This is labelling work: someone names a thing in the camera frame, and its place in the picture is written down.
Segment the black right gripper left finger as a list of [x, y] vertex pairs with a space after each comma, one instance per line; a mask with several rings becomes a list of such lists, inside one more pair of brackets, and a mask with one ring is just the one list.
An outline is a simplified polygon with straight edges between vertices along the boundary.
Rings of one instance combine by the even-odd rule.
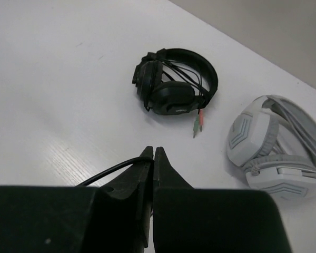
[[0, 186], [0, 252], [143, 252], [153, 148], [102, 187]]

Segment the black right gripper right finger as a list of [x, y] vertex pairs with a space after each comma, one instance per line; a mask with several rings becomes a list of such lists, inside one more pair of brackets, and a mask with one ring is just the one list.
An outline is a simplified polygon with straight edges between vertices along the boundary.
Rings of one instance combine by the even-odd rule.
[[155, 151], [156, 252], [291, 252], [272, 197], [258, 190], [196, 189]]

